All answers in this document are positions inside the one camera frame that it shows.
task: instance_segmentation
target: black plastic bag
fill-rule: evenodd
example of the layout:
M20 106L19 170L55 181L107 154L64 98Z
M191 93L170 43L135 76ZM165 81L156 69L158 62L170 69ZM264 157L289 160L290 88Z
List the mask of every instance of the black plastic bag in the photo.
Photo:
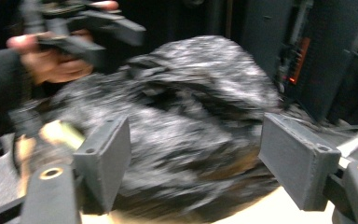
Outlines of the black plastic bag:
M130 60L110 76L63 88L46 120L89 135L129 116L132 160L115 208L215 221L277 187L257 158L261 116L277 105L264 72L233 42L202 36Z

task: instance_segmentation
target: brass screw hole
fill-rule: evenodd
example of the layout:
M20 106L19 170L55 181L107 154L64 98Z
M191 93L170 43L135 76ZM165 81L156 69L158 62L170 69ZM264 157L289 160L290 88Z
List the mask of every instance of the brass screw hole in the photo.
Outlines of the brass screw hole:
M50 168L48 170L45 170L42 174L40 174L39 178L43 180L52 179L61 175L62 172L63 172L62 168L57 168L57 167Z

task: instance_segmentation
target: human hand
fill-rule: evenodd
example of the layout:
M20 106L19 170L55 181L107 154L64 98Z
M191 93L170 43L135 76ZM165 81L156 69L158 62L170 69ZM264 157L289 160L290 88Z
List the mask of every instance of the human hand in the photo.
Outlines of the human hand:
M103 1L94 3L96 7L105 10L118 8L115 1ZM43 36L52 37L52 33L43 33ZM92 36L87 30L72 32L88 41ZM37 35L22 35L10 38L7 46L21 54L21 62L31 73L34 84L39 85L45 81L58 83L76 80L89 75L93 66L71 55L62 54L56 49L40 50L37 46Z

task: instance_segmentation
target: finger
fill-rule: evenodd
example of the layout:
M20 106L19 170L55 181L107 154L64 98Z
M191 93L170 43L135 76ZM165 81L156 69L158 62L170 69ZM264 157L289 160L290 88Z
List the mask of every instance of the finger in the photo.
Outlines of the finger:
M92 65L81 60L61 63L47 81L52 83L73 81L91 74L92 69Z
M22 135L16 142L16 157L20 162L24 162L31 158L32 152L36 145L33 138L27 138Z
M60 53L56 49L35 51L22 55L21 60L27 67L38 72L48 72L59 63Z
M83 60L72 60L65 63L60 63L57 66L57 72L60 74L70 74L79 72L85 68L90 67L89 63L84 62Z
M106 11L116 10L118 9L118 2L116 1L102 1L102 2L95 2L91 3L95 7L102 8Z
M35 35L14 36L7 41L7 47L21 54L36 51L38 49L37 38Z
M64 142L64 134L59 120L45 124L39 131L39 136L52 145Z
M89 42L93 42L91 32L86 29L73 31L71 34L80 36L80 37L84 38L85 40L88 40Z

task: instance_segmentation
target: black sleeve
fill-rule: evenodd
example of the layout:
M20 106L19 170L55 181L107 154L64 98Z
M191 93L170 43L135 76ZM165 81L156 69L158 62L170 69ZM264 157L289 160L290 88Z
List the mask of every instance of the black sleeve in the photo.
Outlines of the black sleeve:
M11 132L7 112L29 98L31 79L12 49L0 50L0 134Z

